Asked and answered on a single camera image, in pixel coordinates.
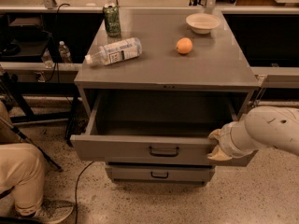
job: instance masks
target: orange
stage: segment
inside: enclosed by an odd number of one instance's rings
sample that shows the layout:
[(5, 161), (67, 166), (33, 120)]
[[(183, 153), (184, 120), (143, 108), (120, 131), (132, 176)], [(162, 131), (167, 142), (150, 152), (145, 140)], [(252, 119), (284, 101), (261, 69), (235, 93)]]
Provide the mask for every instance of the orange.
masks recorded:
[(193, 43), (192, 41), (187, 38), (181, 38), (178, 42), (177, 42), (177, 51), (179, 54), (188, 54), (190, 51), (192, 51), (193, 48)]

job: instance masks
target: beige pants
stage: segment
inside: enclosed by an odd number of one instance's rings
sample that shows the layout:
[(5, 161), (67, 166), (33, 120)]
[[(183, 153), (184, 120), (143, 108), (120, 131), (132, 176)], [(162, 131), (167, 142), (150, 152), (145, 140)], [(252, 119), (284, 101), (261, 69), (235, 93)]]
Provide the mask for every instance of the beige pants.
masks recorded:
[[(0, 116), (10, 122), (1, 102)], [(17, 212), (28, 216), (43, 202), (44, 181), (43, 154), (31, 144), (20, 143), (18, 135), (0, 120), (0, 193), (13, 188)]]

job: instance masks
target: green can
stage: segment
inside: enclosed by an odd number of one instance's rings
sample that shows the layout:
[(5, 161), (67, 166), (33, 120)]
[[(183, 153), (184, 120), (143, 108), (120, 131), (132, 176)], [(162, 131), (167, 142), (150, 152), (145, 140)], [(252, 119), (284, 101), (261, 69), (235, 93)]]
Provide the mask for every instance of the green can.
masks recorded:
[(103, 7), (104, 21), (107, 35), (118, 36), (121, 34), (119, 8), (114, 3), (105, 4)]

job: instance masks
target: person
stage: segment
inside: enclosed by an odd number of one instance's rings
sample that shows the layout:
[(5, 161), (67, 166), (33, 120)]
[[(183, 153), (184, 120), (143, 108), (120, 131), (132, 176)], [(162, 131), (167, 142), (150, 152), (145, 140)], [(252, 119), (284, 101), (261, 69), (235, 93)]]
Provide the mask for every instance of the person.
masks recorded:
[[(0, 101), (0, 116), (11, 123)], [(55, 224), (66, 219), (74, 205), (44, 199), (45, 159), (34, 145), (24, 143), (0, 120), (0, 198), (10, 193), (17, 217)]]

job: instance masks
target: clear bottle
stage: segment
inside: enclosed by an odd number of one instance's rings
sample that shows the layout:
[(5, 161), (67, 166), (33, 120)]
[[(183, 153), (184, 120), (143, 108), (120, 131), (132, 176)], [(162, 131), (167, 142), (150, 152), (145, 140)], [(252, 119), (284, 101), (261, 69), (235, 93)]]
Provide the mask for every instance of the clear bottle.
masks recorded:
[(63, 63), (65, 65), (65, 68), (71, 69), (74, 67), (71, 52), (68, 48), (68, 46), (64, 43), (64, 41), (59, 42), (59, 54), (63, 60)]
[(50, 56), (50, 52), (48, 49), (45, 49), (45, 52), (42, 55), (41, 60), (45, 64), (46, 69), (51, 69), (54, 67), (54, 61), (53, 61), (52, 57)]
[(136, 37), (99, 46), (94, 54), (85, 56), (86, 64), (90, 66), (108, 65), (132, 59), (142, 53), (140, 40)]

